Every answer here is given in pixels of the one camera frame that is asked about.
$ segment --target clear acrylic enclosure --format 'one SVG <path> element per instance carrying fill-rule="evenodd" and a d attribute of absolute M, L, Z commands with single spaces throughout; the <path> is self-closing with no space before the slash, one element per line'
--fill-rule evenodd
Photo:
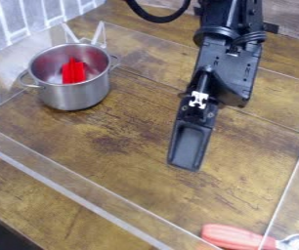
<path fill-rule="evenodd" d="M 279 238 L 299 232 L 299 79 L 260 69 L 248 107 L 219 112 L 202 171 L 187 172 L 166 159 L 199 51 L 111 23 L 96 28 L 82 42 L 122 58 L 107 99 L 66 112 L 16 87 L 0 105 L 0 158 L 159 249 L 216 248 L 200 238 L 212 223 Z M 70 41 L 62 25 L 2 52 L 26 54 L 4 65 L 14 86 L 31 57 Z"/>

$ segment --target red object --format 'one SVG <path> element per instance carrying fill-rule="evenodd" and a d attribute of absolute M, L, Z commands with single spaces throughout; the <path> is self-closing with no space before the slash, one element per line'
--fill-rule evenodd
<path fill-rule="evenodd" d="M 63 83 L 72 84 L 87 80 L 86 64 L 76 62 L 75 58 L 71 58 L 70 62 L 63 65 Z"/>
<path fill-rule="evenodd" d="M 203 227 L 203 239 L 211 244 L 235 250 L 258 250 L 264 237 L 244 229 L 219 224 Z M 263 249 L 276 249 L 276 239 L 267 237 Z"/>

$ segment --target pot handle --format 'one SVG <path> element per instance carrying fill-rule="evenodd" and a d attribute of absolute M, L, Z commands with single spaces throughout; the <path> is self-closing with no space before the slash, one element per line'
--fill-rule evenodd
<path fill-rule="evenodd" d="M 122 64 L 122 60 L 118 56 L 111 55 L 111 58 L 115 60 L 115 63 L 112 64 L 111 68 L 110 68 L 110 72 Z"/>
<path fill-rule="evenodd" d="M 30 71 L 26 70 L 26 71 L 22 72 L 22 74 L 19 75 L 19 81 L 20 81 L 22 85 L 26 86 L 26 87 L 30 87 L 30 88 L 35 88 L 35 89 L 44 89 L 43 86 L 39 86 L 39 85 L 36 85 L 36 84 L 28 84 L 28 83 L 24 82 L 23 78 L 27 76 L 28 73 L 30 73 Z"/>

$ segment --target metal pot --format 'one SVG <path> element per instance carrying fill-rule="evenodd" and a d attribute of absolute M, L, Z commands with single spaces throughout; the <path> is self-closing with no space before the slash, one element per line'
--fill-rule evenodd
<path fill-rule="evenodd" d="M 63 84 L 62 67 L 70 58 L 86 63 L 87 81 Z M 43 102 L 62 110 L 79 110 L 96 105 L 110 92 L 111 58 L 104 50 L 91 44 L 63 44 L 40 52 L 30 61 L 30 69 L 19 76 L 26 87 L 39 90 Z M 24 82 L 30 74 L 35 84 Z"/>

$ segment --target red screwdriver handle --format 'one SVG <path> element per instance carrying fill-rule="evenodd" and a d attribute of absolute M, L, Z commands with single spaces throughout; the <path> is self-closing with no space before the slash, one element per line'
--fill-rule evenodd
<path fill-rule="evenodd" d="M 219 224 L 203 227 L 203 239 L 219 247 L 234 250 L 258 250 L 264 237 L 244 229 Z M 267 237 L 263 249 L 275 250 L 276 240 Z"/>

